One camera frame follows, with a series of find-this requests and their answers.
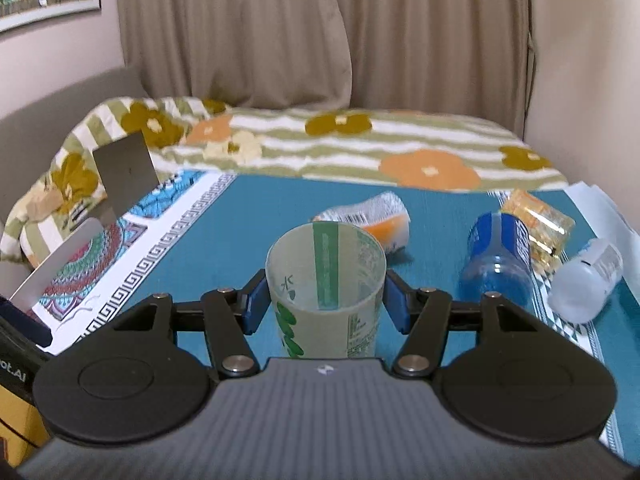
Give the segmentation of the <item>blue plastic cup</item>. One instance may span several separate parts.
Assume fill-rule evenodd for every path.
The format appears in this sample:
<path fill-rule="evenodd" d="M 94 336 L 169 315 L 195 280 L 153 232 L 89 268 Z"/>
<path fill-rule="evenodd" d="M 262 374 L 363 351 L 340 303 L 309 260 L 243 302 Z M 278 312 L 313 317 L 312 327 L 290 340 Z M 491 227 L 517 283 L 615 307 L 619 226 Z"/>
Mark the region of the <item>blue plastic cup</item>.
<path fill-rule="evenodd" d="M 523 308 L 532 298 L 529 235 L 523 221 L 513 214 L 482 214 L 469 232 L 458 295 L 463 301 L 477 302 L 486 292 L 498 292 Z"/>

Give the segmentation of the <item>green label plastic cup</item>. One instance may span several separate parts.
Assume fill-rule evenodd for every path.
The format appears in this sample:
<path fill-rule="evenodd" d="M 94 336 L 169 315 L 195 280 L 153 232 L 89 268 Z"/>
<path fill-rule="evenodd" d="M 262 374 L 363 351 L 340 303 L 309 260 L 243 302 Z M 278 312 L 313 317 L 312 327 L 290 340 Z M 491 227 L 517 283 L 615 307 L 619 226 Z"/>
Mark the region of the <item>green label plastic cup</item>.
<path fill-rule="evenodd" d="M 274 242 L 265 271 L 287 356 L 374 356 L 386 255 L 371 234 L 342 222 L 303 224 Z"/>

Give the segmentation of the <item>beige curtain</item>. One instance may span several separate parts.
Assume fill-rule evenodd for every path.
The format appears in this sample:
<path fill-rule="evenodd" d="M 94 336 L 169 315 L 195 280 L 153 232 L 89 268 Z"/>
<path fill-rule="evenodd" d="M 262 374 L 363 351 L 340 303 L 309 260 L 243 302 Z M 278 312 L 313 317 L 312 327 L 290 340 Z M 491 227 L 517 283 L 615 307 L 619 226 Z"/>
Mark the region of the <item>beige curtain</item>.
<path fill-rule="evenodd" d="M 117 0 L 152 96 L 236 106 L 417 110 L 522 133 L 529 0 Z"/>

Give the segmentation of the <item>floral striped duvet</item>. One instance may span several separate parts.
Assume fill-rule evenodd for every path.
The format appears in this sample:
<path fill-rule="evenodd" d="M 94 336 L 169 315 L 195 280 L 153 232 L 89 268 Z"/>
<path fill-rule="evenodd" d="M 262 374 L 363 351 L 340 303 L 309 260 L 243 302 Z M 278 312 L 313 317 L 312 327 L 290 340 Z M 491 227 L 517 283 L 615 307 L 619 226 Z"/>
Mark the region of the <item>floral striped duvet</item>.
<path fill-rule="evenodd" d="M 256 110 L 197 98 L 100 103 L 68 127 L 6 216 L 1 257 L 39 266 L 104 201 L 93 154 L 141 132 L 160 180 L 181 169 L 433 191 L 554 190 L 559 170 L 488 120 L 408 110 Z"/>

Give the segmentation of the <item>grey folding stand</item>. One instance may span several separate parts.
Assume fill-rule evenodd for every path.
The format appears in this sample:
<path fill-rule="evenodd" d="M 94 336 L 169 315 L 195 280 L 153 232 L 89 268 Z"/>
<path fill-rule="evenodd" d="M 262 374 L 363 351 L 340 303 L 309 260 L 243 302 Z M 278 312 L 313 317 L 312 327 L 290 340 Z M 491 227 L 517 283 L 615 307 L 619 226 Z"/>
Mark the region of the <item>grey folding stand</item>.
<path fill-rule="evenodd" d="M 98 148 L 92 157 L 106 197 L 93 209 L 84 209 L 73 216 L 73 231 L 88 218 L 109 226 L 160 185 L 140 131 Z"/>

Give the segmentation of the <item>teal patterned cloth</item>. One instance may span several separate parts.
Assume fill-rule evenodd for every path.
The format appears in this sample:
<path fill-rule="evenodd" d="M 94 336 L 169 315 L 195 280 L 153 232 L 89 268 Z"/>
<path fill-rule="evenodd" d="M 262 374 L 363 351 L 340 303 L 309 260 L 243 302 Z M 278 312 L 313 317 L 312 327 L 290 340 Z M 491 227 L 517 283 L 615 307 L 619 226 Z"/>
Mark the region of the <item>teal patterned cloth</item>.
<path fill-rule="evenodd" d="M 294 304 L 300 295 L 315 307 L 314 264 L 322 258 L 316 258 L 314 230 L 305 226 L 321 209 L 381 194 L 399 197 L 410 219 L 408 237 L 402 238 L 407 239 L 405 246 L 388 256 L 387 269 L 412 286 L 435 286 L 454 299 L 480 299 L 479 289 L 464 296 L 459 285 L 470 236 L 476 220 L 498 212 L 509 191 L 445 193 L 181 170 L 64 257 L 43 292 L 26 300 L 36 320 L 51 331 L 51 344 L 40 348 L 56 356 L 151 292 L 195 300 L 214 286 L 240 286 L 265 267 L 278 239 L 300 226 L 302 234 L 290 236 L 284 248 L 276 250 L 274 274 L 280 278 L 280 289 L 295 296 Z M 626 255 L 624 277 L 594 321 L 572 325 L 554 313 L 548 306 L 552 278 L 547 274 L 532 273 L 525 307 L 611 370 L 618 400 L 602 439 L 612 451 L 639 465 L 639 300 L 634 294 L 639 285 L 631 284 L 626 267 L 631 247 L 625 246 L 639 239 L 623 233 L 627 228 L 615 212 L 613 220 L 603 220 L 614 234 L 594 227 L 596 216 L 590 216 L 587 205 L 597 206 L 600 198 L 606 202 L 595 188 L 575 184 L 534 195 L 576 222 L 562 262 L 600 235 Z"/>

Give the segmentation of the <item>orange plastic cup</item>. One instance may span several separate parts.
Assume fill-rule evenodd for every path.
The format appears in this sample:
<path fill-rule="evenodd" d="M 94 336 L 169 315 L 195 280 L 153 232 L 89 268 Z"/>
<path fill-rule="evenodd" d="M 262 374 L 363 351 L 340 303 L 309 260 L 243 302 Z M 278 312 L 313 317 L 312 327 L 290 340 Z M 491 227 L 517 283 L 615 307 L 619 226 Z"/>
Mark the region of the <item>orange plastic cup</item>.
<path fill-rule="evenodd" d="M 316 214 L 312 221 L 334 221 L 358 226 L 375 237 L 386 254 L 399 252 L 409 243 L 410 216 L 405 204 L 393 192 L 378 194 L 358 204 L 326 209 Z"/>

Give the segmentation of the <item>yellow clear plastic cup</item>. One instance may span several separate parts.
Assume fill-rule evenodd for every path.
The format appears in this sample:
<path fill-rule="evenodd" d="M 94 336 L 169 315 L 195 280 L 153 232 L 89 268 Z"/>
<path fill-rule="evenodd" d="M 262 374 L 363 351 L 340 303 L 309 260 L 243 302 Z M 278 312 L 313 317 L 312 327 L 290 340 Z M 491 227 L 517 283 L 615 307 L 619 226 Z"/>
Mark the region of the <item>yellow clear plastic cup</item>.
<path fill-rule="evenodd" d="M 501 211 L 519 218 L 528 231 L 530 258 L 538 274 L 553 274 L 561 265 L 561 255 L 575 220 L 540 198 L 514 190 Z"/>

